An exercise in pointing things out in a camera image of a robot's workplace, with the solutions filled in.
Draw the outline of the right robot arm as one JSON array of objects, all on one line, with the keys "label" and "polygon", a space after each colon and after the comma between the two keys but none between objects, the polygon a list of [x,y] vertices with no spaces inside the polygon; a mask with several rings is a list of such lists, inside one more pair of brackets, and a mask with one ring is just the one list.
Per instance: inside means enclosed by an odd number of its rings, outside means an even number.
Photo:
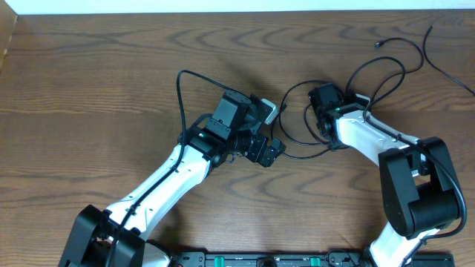
[{"label": "right robot arm", "polygon": [[418,254],[428,240],[458,234],[467,206],[451,156],[438,137],[419,139],[374,119],[370,99],[333,84],[312,89],[317,127],[332,149],[354,148],[379,167],[387,224],[359,266],[453,266],[450,254]]}]

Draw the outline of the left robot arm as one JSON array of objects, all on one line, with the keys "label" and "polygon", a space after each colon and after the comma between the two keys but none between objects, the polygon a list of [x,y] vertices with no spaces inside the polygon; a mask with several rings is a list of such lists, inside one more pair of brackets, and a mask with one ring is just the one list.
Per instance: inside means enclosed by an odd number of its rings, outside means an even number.
[{"label": "left robot arm", "polygon": [[59,265],[169,266],[171,255],[149,242],[151,232],[228,156],[269,167],[286,147],[260,129],[277,115],[267,99],[226,90],[215,112],[182,132],[168,159],[141,185],[103,211],[88,205],[78,214]]}]

